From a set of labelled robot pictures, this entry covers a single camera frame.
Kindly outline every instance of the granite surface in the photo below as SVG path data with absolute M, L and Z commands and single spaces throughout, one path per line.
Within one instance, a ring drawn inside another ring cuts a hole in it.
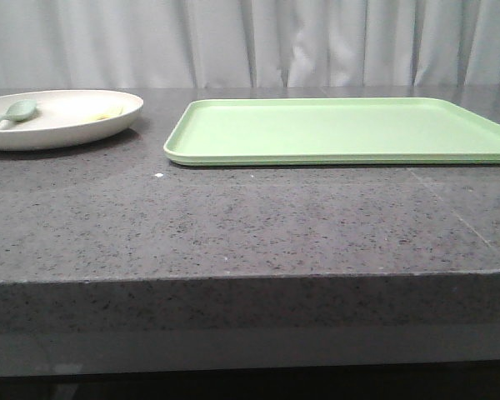
M 118 135 L 0 152 L 0 333 L 500 320 L 500 166 L 163 154 L 195 99 L 434 97 L 500 123 L 500 87 L 125 91 L 145 106 Z

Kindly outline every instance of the dark floor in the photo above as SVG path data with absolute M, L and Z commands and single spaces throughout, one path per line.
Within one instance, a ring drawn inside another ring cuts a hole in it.
M 0 378 L 0 400 L 61 399 L 70 393 L 73 400 L 489 400 L 500 399 L 500 362 Z

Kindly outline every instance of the white plate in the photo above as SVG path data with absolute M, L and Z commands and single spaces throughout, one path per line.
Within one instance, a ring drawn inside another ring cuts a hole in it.
M 0 122 L 0 150 L 61 148 L 107 138 L 128 128 L 143 107 L 140 97 L 125 92 L 50 90 L 1 96 L 0 114 L 23 99 L 37 102 L 36 115 L 24 122 Z M 122 113 L 87 122 L 113 106 L 122 106 Z

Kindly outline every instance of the green spoon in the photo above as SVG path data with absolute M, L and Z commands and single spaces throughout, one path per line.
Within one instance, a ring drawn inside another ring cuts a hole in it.
M 35 100 L 21 100 L 15 102 L 6 111 L 5 114 L 0 115 L 0 121 L 7 119 L 9 121 L 20 122 L 30 118 L 37 109 L 37 102 Z

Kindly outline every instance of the white curtain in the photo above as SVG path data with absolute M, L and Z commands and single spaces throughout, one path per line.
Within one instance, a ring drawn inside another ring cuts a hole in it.
M 500 0 L 0 0 L 0 88 L 500 83 Z

